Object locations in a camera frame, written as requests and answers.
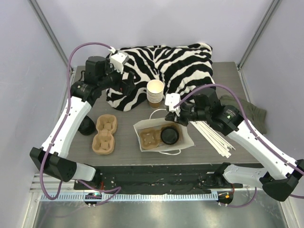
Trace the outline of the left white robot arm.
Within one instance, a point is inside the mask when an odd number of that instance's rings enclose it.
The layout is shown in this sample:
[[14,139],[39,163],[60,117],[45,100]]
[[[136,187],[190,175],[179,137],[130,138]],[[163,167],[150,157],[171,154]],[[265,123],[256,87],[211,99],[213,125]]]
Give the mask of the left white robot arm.
[[30,151],[29,155],[39,170],[63,182],[83,180],[92,190],[100,186],[100,172],[95,167],[70,161],[67,156],[79,127],[93,126],[91,119],[86,122],[84,119],[102,91],[111,88],[128,95],[134,90],[134,74],[123,75],[128,60],[128,55],[121,51],[109,58],[88,58],[81,79],[71,86],[71,98],[67,101],[65,112],[41,147],[34,147]]

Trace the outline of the black plastic cup lid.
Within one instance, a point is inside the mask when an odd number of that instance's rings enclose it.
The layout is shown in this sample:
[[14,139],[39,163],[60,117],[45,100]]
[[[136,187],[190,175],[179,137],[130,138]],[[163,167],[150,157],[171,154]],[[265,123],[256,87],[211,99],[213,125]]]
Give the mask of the black plastic cup lid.
[[179,140],[179,132],[175,127],[168,126],[161,130],[161,140],[163,143],[173,145]]

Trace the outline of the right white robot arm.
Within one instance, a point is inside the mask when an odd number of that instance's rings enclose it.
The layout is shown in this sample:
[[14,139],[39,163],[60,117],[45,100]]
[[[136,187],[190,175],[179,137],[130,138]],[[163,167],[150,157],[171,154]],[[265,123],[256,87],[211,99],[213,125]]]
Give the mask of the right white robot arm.
[[231,105],[221,105],[216,91],[203,89],[193,95],[194,102],[182,102],[179,94],[167,94],[166,121],[187,126],[189,122],[205,121],[215,131],[245,148],[262,168],[250,168],[223,163],[214,172],[217,186],[242,184],[262,189],[277,201],[292,195],[304,175],[304,161],[295,160],[267,140],[253,124]]

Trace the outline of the light blue paper bag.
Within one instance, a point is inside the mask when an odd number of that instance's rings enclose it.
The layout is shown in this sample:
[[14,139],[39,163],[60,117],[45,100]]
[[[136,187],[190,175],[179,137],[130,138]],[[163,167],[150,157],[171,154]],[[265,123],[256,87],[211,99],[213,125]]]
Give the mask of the light blue paper bag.
[[[176,155],[181,154],[182,150],[194,146],[194,142],[191,139],[191,137],[189,136],[186,126],[180,125],[175,122],[166,121],[164,117],[152,118],[152,116],[153,116],[153,114],[150,114],[149,119],[141,120],[133,125],[135,133],[137,135],[140,151],[158,152],[158,153],[164,154],[164,155],[176,156]],[[141,129],[156,128],[156,129],[162,130],[163,128],[168,127],[168,126],[175,127],[179,132],[180,137],[179,137],[179,140],[175,144],[168,145],[168,144],[164,143],[162,146],[159,146],[156,149],[147,150],[147,151],[143,151],[141,149],[139,133],[138,133]]]

